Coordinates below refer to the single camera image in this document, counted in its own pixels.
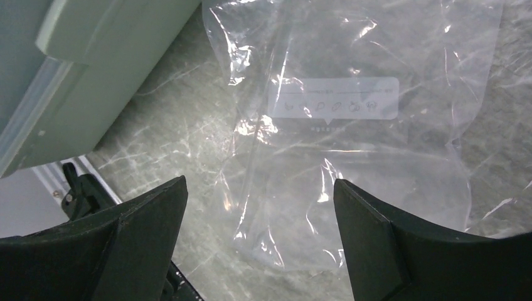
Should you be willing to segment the clear zip top bag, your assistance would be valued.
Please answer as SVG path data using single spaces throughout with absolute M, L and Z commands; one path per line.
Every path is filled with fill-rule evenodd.
M 216 195 L 230 244 L 279 270 L 345 262 L 345 179 L 466 228 L 460 137 L 477 117 L 502 1 L 204 1 L 236 103 Z

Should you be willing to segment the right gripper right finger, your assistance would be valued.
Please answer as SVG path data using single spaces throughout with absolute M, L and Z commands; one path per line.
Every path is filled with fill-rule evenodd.
M 355 300 L 530 300 L 531 234 L 487 238 L 392 206 L 345 180 L 334 209 Z

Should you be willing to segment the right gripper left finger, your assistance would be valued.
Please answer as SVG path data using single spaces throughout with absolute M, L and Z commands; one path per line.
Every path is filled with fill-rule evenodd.
M 186 178 L 27 236 L 1 240 L 2 300 L 170 300 Z

